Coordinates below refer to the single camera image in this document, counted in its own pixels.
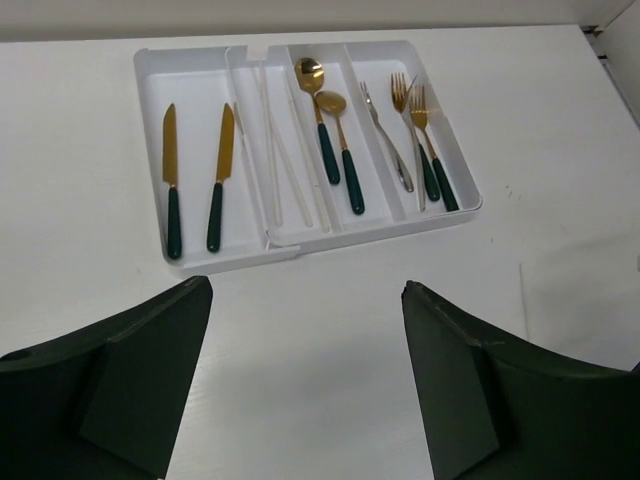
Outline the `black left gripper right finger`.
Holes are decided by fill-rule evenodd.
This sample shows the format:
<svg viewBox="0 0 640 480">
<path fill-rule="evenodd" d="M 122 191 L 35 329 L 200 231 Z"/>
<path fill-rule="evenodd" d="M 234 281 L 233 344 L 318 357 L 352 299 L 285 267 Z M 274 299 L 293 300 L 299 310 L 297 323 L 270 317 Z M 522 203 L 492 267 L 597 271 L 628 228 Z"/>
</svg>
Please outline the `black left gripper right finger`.
<svg viewBox="0 0 640 480">
<path fill-rule="evenodd" d="M 635 479 L 639 372 L 513 335 L 421 283 L 404 329 L 437 479 Z"/>
</svg>

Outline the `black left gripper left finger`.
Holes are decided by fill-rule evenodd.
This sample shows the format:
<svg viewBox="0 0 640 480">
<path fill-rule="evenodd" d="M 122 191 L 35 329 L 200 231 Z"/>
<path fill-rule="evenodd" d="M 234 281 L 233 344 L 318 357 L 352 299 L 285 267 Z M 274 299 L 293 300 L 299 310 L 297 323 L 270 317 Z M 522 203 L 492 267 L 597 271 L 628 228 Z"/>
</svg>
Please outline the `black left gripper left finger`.
<svg viewBox="0 0 640 480">
<path fill-rule="evenodd" d="M 1 358 L 4 479 L 163 479 L 213 289 L 191 277 Z"/>
</svg>

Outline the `silver fork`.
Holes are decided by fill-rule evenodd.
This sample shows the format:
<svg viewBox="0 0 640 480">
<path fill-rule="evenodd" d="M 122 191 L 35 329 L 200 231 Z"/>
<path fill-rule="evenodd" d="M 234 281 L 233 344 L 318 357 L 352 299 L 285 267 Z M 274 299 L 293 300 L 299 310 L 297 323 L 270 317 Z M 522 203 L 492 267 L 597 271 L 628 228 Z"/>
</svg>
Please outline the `silver fork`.
<svg viewBox="0 0 640 480">
<path fill-rule="evenodd" d="M 380 133 L 380 135 L 382 136 L 382 139 L 386 144 L 387 150 L 389 151 L 391 163 L 399 178 L 399 181 L 407 192 L 412 193 L 414 191 L 414 184 L 413 184 L 411 175 L 409 173 L 408 167 L 406 166 L 404 160 L 402 159 L 401 155 L 399 154 L 397 148 L 395 147 L 393 141 L 387 134 L 386 130 L 382 127 L 379 121 L 378 112 L 372 102 L 366 83 L 364 81 L 360 81 L 359 86 L 363 93 L 365 103 L 367 105 L 367 109 L 369 111 L 373 124 L 378 130 L 378 132 Z"/>
<path fill-rule="evenodd" d="M 423 170 L 423 164 L 422 164 L 422 157 L 420 154 L 420 144 L 419 144 L 417 134 L 415 132 L 413 120 L 411 118 L 411 107 L 410 107 L 411 92 L 417 78 L 418 78 L 417 75 L 415 75 L 412 78 L 411 83 L 409 84 L 409 86 L 405 91 L 403 117 L 405 119 L 405 123 L 408 126 L 409 133 L 412 140 L 412 145 L 413 145 L 415 165 L 416 165 L 418 207 L 420 212 L 425 212 L 426 211 L 426 187 L 424 184 L 424 170 Z"/>
</svg>

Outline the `gold knife green handle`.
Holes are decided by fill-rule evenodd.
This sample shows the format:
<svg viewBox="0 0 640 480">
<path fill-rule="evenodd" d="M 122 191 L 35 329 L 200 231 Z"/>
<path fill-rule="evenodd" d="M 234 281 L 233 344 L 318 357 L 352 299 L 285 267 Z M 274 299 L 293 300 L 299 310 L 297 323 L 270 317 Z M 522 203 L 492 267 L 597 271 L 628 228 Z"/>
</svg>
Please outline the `gold knife green handle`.
<svg viewBox="0 0 640 480">
<path fill-rule="evenodd" d="M 231 176 L 235 134 L 235 119 L 231 106 L 226 103 L 223 108 L 221 131 L 219 138 L 216 178 L 213 187 L 209 214 L 206 246 L 212 252 L 221 247 L 221 224 L 223 210 L 223 184 Z"/>
<path fill-rule="evenodd" d="M 182 255 L 178 193 L 178 145 L 176 106 L 171 103 L 163 117 L 162 178 L 168 185 L 167 254 L 175 260 Z"/>
</svg>

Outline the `gold fork green handle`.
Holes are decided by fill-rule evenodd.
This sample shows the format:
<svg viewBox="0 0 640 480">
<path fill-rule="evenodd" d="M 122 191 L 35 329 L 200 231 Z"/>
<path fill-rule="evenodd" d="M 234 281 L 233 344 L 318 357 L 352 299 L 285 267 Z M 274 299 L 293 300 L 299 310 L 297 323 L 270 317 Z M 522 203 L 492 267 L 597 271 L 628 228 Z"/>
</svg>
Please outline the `gold fork green handle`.
<svg viewBox="0 0 640 480">
<path fill-rule="evenodd" d="M 401 115 L 404 123 L 409 129 L 416 162 L 418 207 L 421 212 L 424 212 L 427 210 L 427 200 L 438 201 L 440 198 L 440 191 L 435 174 L 432 171 L 427 154 L 418 139 L 411 117 L 410 95 L 415 80 L 416 77 L 413 78 L 410 84 L 407 84 L 403 73 L 392 73 L 391 97 L 394 108 Z"/>
<path fill-rule="evenodd" d="M 409 107 L 413 125 L 422 133 L 426 142 L 427 152 L 425 152 L 422 146 L 419 147 L 419 150 L 423 163 L 423 176 L 427 196 L 432 202 L 437 202 L 442 199 L 447 212 L 457 211 L 459 209 L 458 202 L 444 170 L 444 166 L 427 132 L 428 109 L 424 85 L 412 88 Z"/>
</svg>

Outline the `gold spoon green handle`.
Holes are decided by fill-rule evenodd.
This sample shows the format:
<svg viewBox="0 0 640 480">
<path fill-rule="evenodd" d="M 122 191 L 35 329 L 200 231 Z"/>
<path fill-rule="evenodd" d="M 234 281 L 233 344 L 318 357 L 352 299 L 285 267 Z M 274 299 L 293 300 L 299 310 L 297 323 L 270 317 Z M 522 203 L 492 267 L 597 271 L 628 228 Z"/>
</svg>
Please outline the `gold spoon green handle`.
<svg viewBox="0 0 640 480">
<path fill-rule="evenodd" d="M 351 209 L 354 214 L 362 215 L 365 212 L 364 196 L 341 124 L 341 115 L 347 107 L 346 99 L 339 93 L 329 90 L 318 92 L 315 98 L 319 107 L 335 118 Z"/>
<path fill-rule="evenodd" d="M 299 88 L 308 93 L 312 99 L 317 134 L 328 181 L 332 185 L 338 185 L 341 180 L 339 167 L 316 99 L 316 94 L 324 85 L 324 69 L 318 61 L 310 57 L 303 57 L 297 60 L 294 69 Z"/>
</svg>

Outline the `white compartment cutlery tray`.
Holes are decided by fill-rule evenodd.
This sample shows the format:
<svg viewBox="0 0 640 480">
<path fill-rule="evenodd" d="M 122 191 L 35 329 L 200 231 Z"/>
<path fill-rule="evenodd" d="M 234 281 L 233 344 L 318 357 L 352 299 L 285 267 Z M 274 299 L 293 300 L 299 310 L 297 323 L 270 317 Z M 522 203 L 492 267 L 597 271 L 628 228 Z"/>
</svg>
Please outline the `white compartment cutlery tray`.
<svg viewBox="0 0 640 480">
<path fill-rule="evenodd" d="M 353 213 L 335 118 L 320 108 L 341 180 L 329 183 L 320 149 L 311 96 L 299 88 L 295 63 L 303 57 L 324 69 L 322 90 L 339 93 L 347 107 L 341 115 L 349 150 L 365 201 L 362 215 Z M 283 224 L 274 223 L 259 61 L 263 60 L 273 123 Z M 156 216 L 163 255 L 177 272 L 190 275 L 253 267 L 300 255 L 440 229 L 470 220 L 482 197 L 443 112 L 415 43 L 407 40 L 253 45 L 206 48 L 142 49 L 133 58 L 149 157 Z M 410 84 L 425 86 L 427 132 L 453 193 L 457 211 L 447 212 L 442 199 L 418 207 L 416 165 L 409 129 L 394 108 L 391 74 L 403 73 Z M 309 144 L 330 232 L 315 219 L 311 194 L 304 189 L 298 163 L 294 123 L 283 76 L 287 77 Z M 392 166 L 389 151 L 367 109 L 359 82 L 364 81 L 382 127 L 408 167 L 414 191 L 407 192 Z M 223 184 L 221 247 L 212 253 L 206 237 L 216 178 L 223 108 L 237 102 L 250 145 L 264 205 L 266 225 L 258 230 L 250 196 L 241 136 L 235 121 L 231 176 Z M 182 255 L 167 254 L 168 185 L 162 178 L 163 117 L 174 103 L 177 116 L 178 193 Z"/>
</svg>

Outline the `aluminium rail right side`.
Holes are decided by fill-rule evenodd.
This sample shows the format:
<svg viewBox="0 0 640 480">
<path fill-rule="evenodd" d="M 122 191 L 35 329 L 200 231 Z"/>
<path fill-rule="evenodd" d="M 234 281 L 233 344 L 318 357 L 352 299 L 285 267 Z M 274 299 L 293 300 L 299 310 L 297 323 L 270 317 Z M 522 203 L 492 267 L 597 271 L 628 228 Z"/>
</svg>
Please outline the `aluminium rail right side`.
<svg viewBox="0 0 640 480">
<path fill-rule="evenodd" d="M 601 31 L 599 31 L 594 25 L 581 26 L 580 29 L 581 29 L 582 33 L 584 34 L 585 38 L 587 39 L 589 45 L 591 46 L 594 54 L 598 58 L 599 63 L 601 64 L 601 66 L 603 67 L 604 71 L 606 72 L 610 82 L 614 86 L 614 88 L 615 88 L 619 98 L 623 102 L 626 110 L 630 114 L 631 118 L 634 120 L 634 123 L 636 124 L 636 126 L 639 126 L 639 117 L 634 112 L 632 104 L 629 101 L 628 96 L 623 91 L 622 84 L 621 84 L 620 80 L 617 78 L 617 75 L 614 72 L 613 65 L 611 63 L 611 59 L 604 52 L 604 50 L 602 49 L 602 47 L 601 47 L 601 45 L 600 45 L 600 43 L 599 43 L 599 41 L 597 39 L 597 37 L 601 34 Z"/>
</svg>

